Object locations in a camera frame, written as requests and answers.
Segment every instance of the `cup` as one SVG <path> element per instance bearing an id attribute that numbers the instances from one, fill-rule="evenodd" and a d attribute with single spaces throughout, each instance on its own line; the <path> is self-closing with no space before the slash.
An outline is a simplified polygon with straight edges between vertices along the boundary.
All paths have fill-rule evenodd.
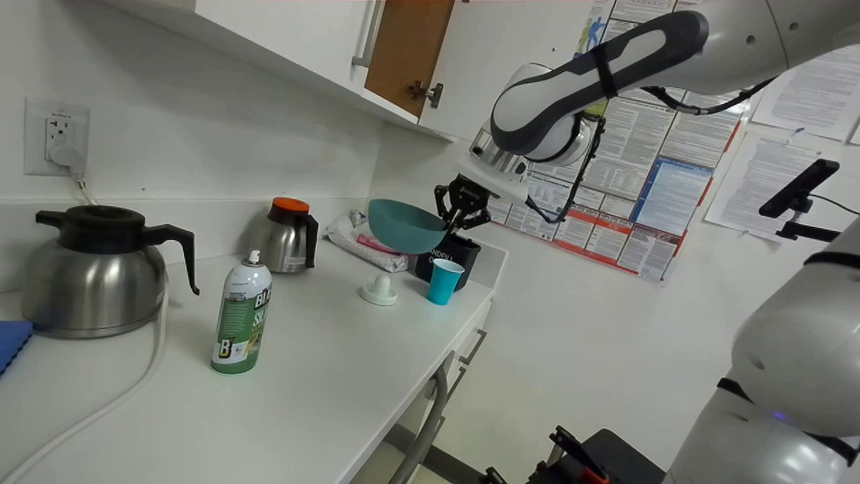
<path id="1" fill-rule="evenodd" d="M 463 278 L 463 266 L 448 258 L 433 258 L 429 290 L 428 298 L 435 306 L 447 306 L 455 297 L 456 281 Z"/>

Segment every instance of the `white wall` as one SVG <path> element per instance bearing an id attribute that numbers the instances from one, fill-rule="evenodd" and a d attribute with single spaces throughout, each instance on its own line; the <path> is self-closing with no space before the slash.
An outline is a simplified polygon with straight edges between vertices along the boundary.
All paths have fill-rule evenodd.
<path id="1" fill-rule="evenodd" d="M 0 253 L 17 258 L 48 235 L 36 207 L 80 201 L 67 181 L 24 177 L 24 99 L 89 107 L 92 197 L 197 228 L 202 253 L 257 207 L 229 201 L 365 197 L 378 154 L 378 122 L 111 7 L 3 0 Z M 0 288 L 17 266 L 0 258 Z"/>
<path id="2" fill-rule="evenodd" d="M 460 154 L 386 129 L 373 193 L 429 210 L 433 185 L 455 177 Z M 827 193 L 858 204 L 860 167 L 845 172 L 841 191 Z M 479 239 L 509 247 L 511 258 L 489 340 L 448 410 L 442 446 L 524 481 L 548 456 L 553 426 L 583 438 L 610 429 L 666 469 L 726 374 L 741 320 L 820 247 L 768 246 L 698 218 L 663 286 L 498 227 L 479 228 Z M 825 210 L 818 220 L 838 228 L 849 218 Z"/>

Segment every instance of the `electrical outlet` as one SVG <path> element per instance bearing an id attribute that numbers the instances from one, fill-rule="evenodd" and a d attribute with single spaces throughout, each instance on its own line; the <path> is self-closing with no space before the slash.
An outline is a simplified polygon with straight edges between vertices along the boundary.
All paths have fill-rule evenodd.
<path id="1" fill-rule="evenodd" d="M 24 172 L 85 176 L 89 110 L 61 103 L 24 103 Z"/>

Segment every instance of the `white countertop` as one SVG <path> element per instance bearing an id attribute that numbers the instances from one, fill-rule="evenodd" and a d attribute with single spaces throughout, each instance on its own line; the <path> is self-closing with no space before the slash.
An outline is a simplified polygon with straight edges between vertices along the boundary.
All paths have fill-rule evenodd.
<path id="1" fill-rule="evenodd" d="M 425 282 L 404 278 L 396 306 L 368 306 L 358 286 L 378 273 L 319 243 L 317 270 L 274 278 L 257 366 L 225 376 L 209 370 L 209 353 L 235 265 L 202 261 L 198 298 L 171 273 L 154 383 L 38 462 L 24 484 L 349 481 L 491 297 L 471 282 L 442 309 L 428 305 Z M 20 317 L 17 297 L 0 298 L 0 317 Z M 0 376 L 0 476 L 128 388 L 150 360 L 154 335 L 36 337 Z"/>

